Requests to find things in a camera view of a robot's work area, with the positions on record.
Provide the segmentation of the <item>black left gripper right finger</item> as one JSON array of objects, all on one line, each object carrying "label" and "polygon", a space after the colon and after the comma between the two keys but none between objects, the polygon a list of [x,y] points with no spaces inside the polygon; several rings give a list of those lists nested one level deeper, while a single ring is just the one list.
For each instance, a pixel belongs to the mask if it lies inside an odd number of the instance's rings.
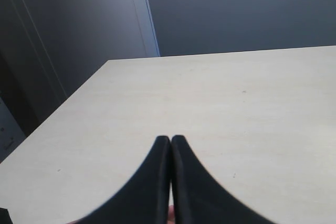
[{"label": "black left gripper right finger", "polygon": [[171,147],[176,223],[272,223],[223,188],[201,164],[184,136],[174,136]]}]

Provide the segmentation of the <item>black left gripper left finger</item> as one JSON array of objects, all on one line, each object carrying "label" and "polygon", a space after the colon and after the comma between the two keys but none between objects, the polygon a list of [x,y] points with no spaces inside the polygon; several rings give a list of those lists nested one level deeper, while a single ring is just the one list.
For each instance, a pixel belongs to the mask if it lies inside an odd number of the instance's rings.
[{"label": "black left gripper left finger", "polygon": [[167,223],[170,140],[158,136],[127,183],[79,223]]}]

